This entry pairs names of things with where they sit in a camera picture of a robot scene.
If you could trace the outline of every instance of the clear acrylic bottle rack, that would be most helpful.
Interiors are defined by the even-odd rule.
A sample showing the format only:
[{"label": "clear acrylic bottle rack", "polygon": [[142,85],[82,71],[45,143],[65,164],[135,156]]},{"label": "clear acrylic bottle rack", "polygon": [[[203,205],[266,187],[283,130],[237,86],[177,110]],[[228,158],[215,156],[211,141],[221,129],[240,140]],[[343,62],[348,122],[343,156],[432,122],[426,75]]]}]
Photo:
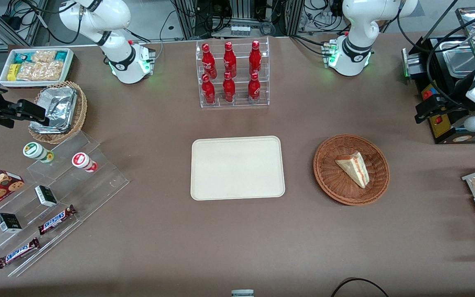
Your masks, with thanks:
[{"label": "clear acrylic bottle rack", "polygon": [[[107,160],[100,151],[99,143],[82,131],[60,143],[52,150],[54,160],[44,164],[34,162],[21,174],[26,182],[24,189],[9,201],[0,203],[0,212],[15,214],[23,228],[18,233],[4,233],[0,229],[0,257],[4,257],[37,237],[41,248],[25,254],[7,267],[0,269],[8,276],[19,276],[30,265],[80,226],[91,214],[118,193],[129,181],[121,171]],[[98,163],[92,173],[72,165],[71,159],[77,152],[84,152]],[[38,185],[51,188],[58,203],[54,207],[41,205],[34,188]],[[77,213],[64,220],[51,231],[40,235],[41,226],[69,205]]]},{"label": "clear acrylic bottle rack", "polygon": [[[259,74],[259,81],[261,84],[260,100],[256,104],[249,103],[249,55],[252,50],[252,42],[258,40],[260,42],[261,51],[261,70]],[[232,48],[236,54],[237,60],[237,76],[234,78],[236,85],[236,95],[233,103],[228,103],[224,98],[223,92],[223,74],[225,73],[225,66],[223,64],[223,56],[225,54],[225,42],[231,41]],[[203,51],[201,46],[208,43],[210,51],[215,58],[215,68],[217,70],[216,79],[212,80],[215,87],[215,104],[208,105],[204,99],[201,85],[201,75],[204,73],[203,68]],[[217,107],[254,107],[265,106],[270,104],[270,75],[269,75],[269,39],[268,38],[243,38],[243,39],[226,39],[226,40],[203,40],[196,43],[196,66],[198,69],[198,85],[199,98],[202,108],[217,108]]]}]

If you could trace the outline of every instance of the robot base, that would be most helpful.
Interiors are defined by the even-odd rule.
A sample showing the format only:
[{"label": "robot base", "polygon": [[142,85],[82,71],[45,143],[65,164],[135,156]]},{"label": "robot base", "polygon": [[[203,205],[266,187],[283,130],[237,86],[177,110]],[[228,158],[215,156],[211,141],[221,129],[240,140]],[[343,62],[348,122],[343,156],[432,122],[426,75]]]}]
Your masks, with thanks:
[{"label": "robot base", "polygon": [[155,52],[150,52],[142,45],[132,45],[132,47],[135,49],[135,59],[126,70],[117,70],[109,63],[113,74],[123,83],[136,83],[147,75],[153,74]]},{"label": "robot base", "polygon": [[345,36],[340,36],[337,39],[331,39],[329,47],[322,46],[322,53],[331,55],[331,57],[324,57],[324,65],[326,68],[335,69],[341,75],[355,76],[368,65],[371,53],[368,53],[366,59],[362,59],[360,62],[351,61],[351,58],[342,49],[342,42],[345,38]]}]

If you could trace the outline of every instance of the green and white cup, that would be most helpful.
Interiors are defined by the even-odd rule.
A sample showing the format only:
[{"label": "green and white cup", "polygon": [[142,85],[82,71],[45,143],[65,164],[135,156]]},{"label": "green and white cup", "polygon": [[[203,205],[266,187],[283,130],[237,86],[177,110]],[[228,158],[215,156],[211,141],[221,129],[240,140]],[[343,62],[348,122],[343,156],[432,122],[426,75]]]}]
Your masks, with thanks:
[{"label": "green and white cup", "polygon": [[23,147],[23,154],[26,157],[39,160],[42,163],[49,163],[54,160],[54,153],[37,142],[27,143],[27,145]]}]

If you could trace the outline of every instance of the wicker basket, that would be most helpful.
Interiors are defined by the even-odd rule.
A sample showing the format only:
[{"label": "wicker basket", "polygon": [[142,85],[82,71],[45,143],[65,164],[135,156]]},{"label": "wicker basket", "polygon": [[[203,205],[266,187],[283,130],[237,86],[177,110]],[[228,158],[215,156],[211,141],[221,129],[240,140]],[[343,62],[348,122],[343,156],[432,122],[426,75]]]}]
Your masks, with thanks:
[{"label": "wicker basket", "polygon": [[[338,156],[357,151],[362,154],[369,174],[369,184],[365,189],[360,188],[335,162]],[[356,135],[336,135],[324,141],[316,150],[313,169],[322,190],[347,205],[375,202],[384,194],[390,182],[390,168],[381,150]]]},{"label": "wicker basket", "polygon": [[[32,131],[30,128],[28,132],[36,139],[37,141],[47,142],[51,144],[58,144],[67,139],[73,133],[82,129],[83,122],[85,122],[85,113],[87,112],[87,98],[83,93],[82,89],[71,81],[64,81],[62,83],[57,83],[55,85],[48,86],[47,88],[61,88],[61,87],[72,87],[78,92],[78,98],[76,102],[76,107],[74,109],[74,116],[72,121],[72,128],[68,133],[65,134],[39,134]],[[36,96],[34,103],[38,103],[40,99],[40,94]]]}]

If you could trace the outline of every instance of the red switch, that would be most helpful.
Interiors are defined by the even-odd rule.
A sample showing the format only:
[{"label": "red switch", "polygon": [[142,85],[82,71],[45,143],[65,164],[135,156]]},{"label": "red switch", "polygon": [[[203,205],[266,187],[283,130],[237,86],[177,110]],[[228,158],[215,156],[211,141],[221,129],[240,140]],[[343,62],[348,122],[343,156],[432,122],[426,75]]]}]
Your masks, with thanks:
[{"label": "red switch", "polygon": [[426,91],[423,93],[423,99],[426,100],[428,98],[430,98],[430,96],[432,96],[434,93],[430,90]]}]

